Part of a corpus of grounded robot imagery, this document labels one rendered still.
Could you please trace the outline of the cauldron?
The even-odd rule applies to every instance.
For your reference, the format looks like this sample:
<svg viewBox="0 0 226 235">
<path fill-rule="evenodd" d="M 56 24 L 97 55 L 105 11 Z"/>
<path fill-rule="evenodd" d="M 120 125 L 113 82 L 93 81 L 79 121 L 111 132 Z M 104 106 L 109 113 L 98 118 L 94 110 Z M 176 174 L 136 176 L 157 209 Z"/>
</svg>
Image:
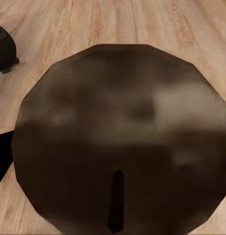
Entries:
<svg viewBox="0 0 226 235">
<path fill-rule="evenodd" d="M 9 73 L 15 63 L 19 63 L 17 58 L 16 44 L 10 34 L 0 26 L 0 71 L 3 74 Z"/>
</svg>

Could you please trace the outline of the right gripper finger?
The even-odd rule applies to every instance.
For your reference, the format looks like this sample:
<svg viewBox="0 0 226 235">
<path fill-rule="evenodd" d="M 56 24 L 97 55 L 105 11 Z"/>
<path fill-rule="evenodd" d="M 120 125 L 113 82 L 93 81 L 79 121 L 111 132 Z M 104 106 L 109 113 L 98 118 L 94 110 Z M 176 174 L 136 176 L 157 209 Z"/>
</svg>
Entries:
<svg viewBox="0 0 226 235">
<path fill-rule="evenodd" d="M 14 131 L 0 134 L 0 182 L 13 162 L 11 141 Z"/>
</svg>

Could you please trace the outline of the pillar candle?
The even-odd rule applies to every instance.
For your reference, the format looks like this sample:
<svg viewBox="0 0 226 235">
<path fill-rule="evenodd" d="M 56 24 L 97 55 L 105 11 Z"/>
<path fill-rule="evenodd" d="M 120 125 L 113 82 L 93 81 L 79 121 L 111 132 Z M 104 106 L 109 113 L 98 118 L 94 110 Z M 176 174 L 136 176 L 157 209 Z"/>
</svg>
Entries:
<svg viewBox="0 0 226 235">
<path fill-rule="evenodd" d="M 226 103 L 190 62 L 96 44 L 23 98 L 16 180 L 64 235 L 187 235 L 226 196 Z"/>
</svg>

